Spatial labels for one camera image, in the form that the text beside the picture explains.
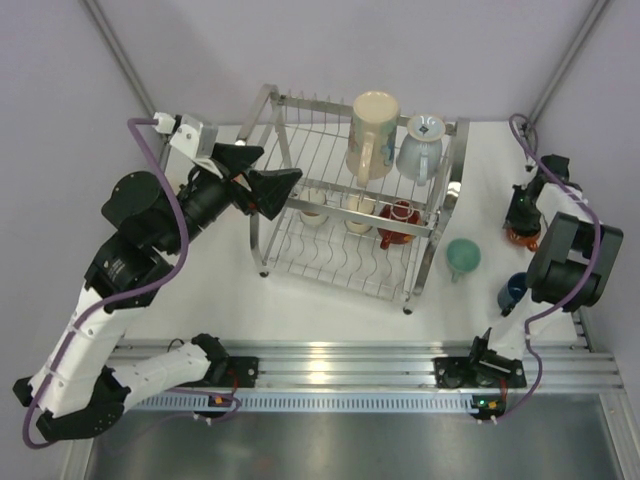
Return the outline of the small cream steel tumbler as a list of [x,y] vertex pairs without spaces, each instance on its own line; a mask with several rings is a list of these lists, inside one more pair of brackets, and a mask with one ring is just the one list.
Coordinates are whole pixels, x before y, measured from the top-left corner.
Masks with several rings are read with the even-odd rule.
[[[359,214],[371,215],[374,213],[375,201],[367,196],[350,196],[346,202],[346,208],[349,211]],[[371,226],[369,224],[355,222],[352,220],[344,221],[346,229],[356,235],[363,235],[367,233]]]

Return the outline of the light blue mug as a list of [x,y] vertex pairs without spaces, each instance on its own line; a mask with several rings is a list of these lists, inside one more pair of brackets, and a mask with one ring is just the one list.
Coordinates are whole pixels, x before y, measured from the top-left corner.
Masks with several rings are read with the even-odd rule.
[[406,130],[396,159],[397,170],[404,178],[425,186],[439,167],[446,124],[436,115],[414,115],[407,121]]

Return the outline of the white cup orange handle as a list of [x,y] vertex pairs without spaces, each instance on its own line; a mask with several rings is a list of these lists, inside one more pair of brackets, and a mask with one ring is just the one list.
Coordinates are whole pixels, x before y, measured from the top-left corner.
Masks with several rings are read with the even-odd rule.
[[[379,212],[380,218],[390,220],[395,224],[421,225],[421,215],[409,200],[396,200],[393,204],[385,205]],[[392,231],[386,228],[377,229],[381,237],[380,248],[388,250],[392,245],[406,245],[413,242],[415,236],[409,233]]]

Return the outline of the cream floral mug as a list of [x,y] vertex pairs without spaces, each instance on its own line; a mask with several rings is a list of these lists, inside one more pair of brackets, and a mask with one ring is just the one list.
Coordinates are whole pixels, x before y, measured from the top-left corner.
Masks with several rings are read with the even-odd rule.
[[389,93],[368,91],[352,106],[346,166],[359,188],[393,169],[400,106]]

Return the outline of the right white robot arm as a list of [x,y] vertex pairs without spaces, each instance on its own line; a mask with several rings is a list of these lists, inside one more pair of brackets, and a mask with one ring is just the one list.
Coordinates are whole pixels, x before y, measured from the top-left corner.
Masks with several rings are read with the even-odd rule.
[[499,290],[500,314],[508,316],[531,295],[555,305],[575,286],[579,291],[562,306],[574,312],[601,297],[620,250],[623,232],[595,226],[583,210],[581,187],[570,181],[569,159],[546,155],[531,181],[515,185],[504,221],[508,241],[533,253],[525,272],[512,275]]

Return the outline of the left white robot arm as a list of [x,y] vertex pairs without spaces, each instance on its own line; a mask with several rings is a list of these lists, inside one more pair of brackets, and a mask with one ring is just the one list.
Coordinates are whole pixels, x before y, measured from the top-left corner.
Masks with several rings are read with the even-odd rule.
[[41,446],[90,439],[127,411],[181,386],[217,387],[230,373],[221,341],[199,334],[146,361],[107,361],[133,319],[184,267],[190,243],[229,207],[275,218],[301,179],[297,168],[259,170],[259,146],[216,144],[215,171],[192,168],[173,189],[157,164],[124,176],[103,205],[114,234],[97,250],[75,311],[43,367],[18,379],[14,394],[27,412],[23,440]]

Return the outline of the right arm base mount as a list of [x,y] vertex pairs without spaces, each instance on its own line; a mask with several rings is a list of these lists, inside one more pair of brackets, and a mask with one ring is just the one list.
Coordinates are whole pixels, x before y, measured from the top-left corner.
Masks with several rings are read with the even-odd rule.
[[524,388],[527,386],[521,360],[499,355],[489,347],[491,328],[476,336],[466,356],[436,357],[436,385],[442,389]]

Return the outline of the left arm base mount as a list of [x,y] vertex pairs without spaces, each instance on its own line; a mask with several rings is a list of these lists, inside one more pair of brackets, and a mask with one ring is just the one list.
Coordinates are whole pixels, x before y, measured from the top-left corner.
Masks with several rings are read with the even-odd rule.
[[260,359],[255,356],[231,356],[218,388],[254,388],[259,375]]

